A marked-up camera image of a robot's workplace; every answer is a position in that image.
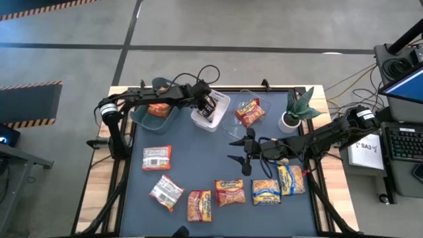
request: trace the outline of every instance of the potted plant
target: potted plant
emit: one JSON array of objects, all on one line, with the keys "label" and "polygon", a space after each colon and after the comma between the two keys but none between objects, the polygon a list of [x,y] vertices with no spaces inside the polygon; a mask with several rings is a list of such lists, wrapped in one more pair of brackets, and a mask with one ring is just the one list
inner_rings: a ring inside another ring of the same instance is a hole
[{"label": "potted plant", "polygon": [[312,119],[321,114],[314,108],[309,107],[314,90],[315,88],[312,87],[298,100],[295,99],[294,90],[289,91],[286,111],[279,118],[278,122],[279,129],[282,132],[293,132],[300,125],[301,120]]}]

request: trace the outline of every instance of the computer monitor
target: computer monitor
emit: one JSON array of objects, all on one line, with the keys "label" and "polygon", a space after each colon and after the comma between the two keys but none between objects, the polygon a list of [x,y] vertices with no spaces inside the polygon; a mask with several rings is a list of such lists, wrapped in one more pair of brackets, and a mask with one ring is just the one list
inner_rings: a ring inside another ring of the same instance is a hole
[{"label": "computer monitor", "polygon": [[423,63],[386,84],[379,94],[423,104]]}]

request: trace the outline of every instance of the monitor screen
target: monitor screen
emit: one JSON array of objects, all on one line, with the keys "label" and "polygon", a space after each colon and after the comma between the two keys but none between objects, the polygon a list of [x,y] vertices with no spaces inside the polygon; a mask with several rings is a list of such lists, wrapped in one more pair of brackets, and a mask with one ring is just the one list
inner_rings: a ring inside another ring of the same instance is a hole
[{"label": "monitor screen", "polygon": [[388,97],[423,103],[423,67],[384,86],[379,92]]}]

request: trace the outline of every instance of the white pot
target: white pot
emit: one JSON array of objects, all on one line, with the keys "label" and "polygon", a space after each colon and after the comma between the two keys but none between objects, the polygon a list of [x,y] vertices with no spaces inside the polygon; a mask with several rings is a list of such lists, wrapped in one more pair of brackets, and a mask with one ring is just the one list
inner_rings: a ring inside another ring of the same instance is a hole
[{"label": "white pot", "polygon": [[279,122],[278,122],[279,129],[284,133],[294,132],[298,128],[298,126],[301,124],[301,121],[299,121],[296,126],[287,125],[284,121],[285,114],[286,112],[284,112],[282,116],[279,118]]}]

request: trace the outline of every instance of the white label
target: white label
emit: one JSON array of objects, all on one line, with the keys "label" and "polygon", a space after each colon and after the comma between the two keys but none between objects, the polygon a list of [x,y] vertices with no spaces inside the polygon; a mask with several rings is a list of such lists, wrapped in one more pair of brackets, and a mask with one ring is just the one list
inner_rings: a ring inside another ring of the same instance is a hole
[{"label": "white label", "polygon": [[399,130],[402,132],[416,132],[415,129],[409,129],[409,128],[399,128]]},{"label": "white label", "polygon": [[364,115],[367,115],[367,114],[373,114],[373,113],[371,113],[371,110],[367,109],[367,110],[364,110],[362,112],[357,113],[357,117],[364,116]]},{"label": "white label", "polygon": [[370,118],[375,118],[375,116],[372,115],[372,114],[368,114],[368,115],[364,115],[363,118],[364,118],[364,120],[367,120],[367,119],[370,119]]}]

